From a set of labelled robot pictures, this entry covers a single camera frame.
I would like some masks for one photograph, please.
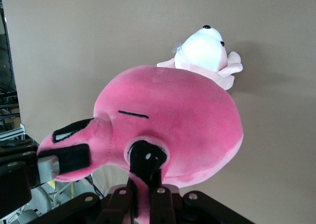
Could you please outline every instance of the light pink plush body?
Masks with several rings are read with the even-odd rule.
[[[207,77],[174,68],[145,65],[122,72],[100,93],[94,117],[85,129],[61,142],[53,143],[50,134],[41,143],[38,152],[81,143],[90,147],[90,167],[56,180],[78,180],[105,164],[129,171],[131,145],[146,140],[167,153],[162,183],[189,186],[205,181],[227,164],[243,137],[232,98]],[[149,223],[148,189],[140,179],[131,178],[139,190],[138,221]]]

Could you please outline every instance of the pink stuffed animal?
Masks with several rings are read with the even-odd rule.
[[[220,33],[208,25],[191,35],[181,46],[173,59],[158,63],[158,67],[178,68],[199,73],[228,90],[233,86],[233,73],[242,71],[238,53],[228,57]]]
[[[152,167],[161,169],[163,184],[200,183],[235,156],[242,138],[236,105],[216,83],[145,65],[116,76],[100,93],[93,119],[54,131],[38,153],[88,144],[91,165],[56,180],[78,180],[105,164],[121,167],[137,185],[136,221],[148,224]]]

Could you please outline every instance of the pink plush toy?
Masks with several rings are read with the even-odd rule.
[[[178,68],[199,73],[215,81],[225,90],[234,83],[232,73],[242,71],[238,53],[228,57],[220,33],[208,25],[191,35],[182,45],[176,46],[173,59],[158,63],[158,67]]]
[[[78,180],[105,164],[121,167],[137,185],[136,221],[148,224],[152,167],[161,169],[163,184],[200,183],[235,156],[242,138],[236,105],[216,83],[186,70],[145,65],[116,76],[100,93],[93,119],[54,131],[38,153],[88,144],[91,165],[56,180]]]

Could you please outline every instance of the screw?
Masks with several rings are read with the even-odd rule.
[[[85,202],[91,202],[93,200],[93,197],[92,196],[88,196],[84,200],[85,200]]]
[[[158,188],[157,193],[165,193],[166,190],[164,188]]]
[[[11,162],[8,164],[8,167],[11,167],[11,166],[16,166],[18,163],[17,162]]]
[[[125,189],[122,189],[118,192],[119,194],[123,195],[123,194],[126,194],[126,190]]]
[[[24,152],[22,156],[30,155],[31,153],[32,153],[31,151],[27,151],[27,152]]]
[[[190,194],[189,194],[189,198],[190,198],[191,200],[197,200],[197,199],[198,199],[198,196],[197,196],[195,193],[190,193]]]

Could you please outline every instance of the plush toy head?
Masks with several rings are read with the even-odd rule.
[[[139,66],[116,76],[100,93],[94,118],[50,134],[38,152],[86,143],[88,168],[56,180],[81,179],[111,164],[131,173],[146,205],[150,175],[184,187],[202,182],[228,163],[243,137],[232,98],[212,80],[185,70]]]
[[[173,59],[158,63],[157,66],[198,73],[215,81],[225,90],[233,86],[232,74],[242,70],[238,53],[231,52],[227,56],[222,36],[208,25],[177,47]]]

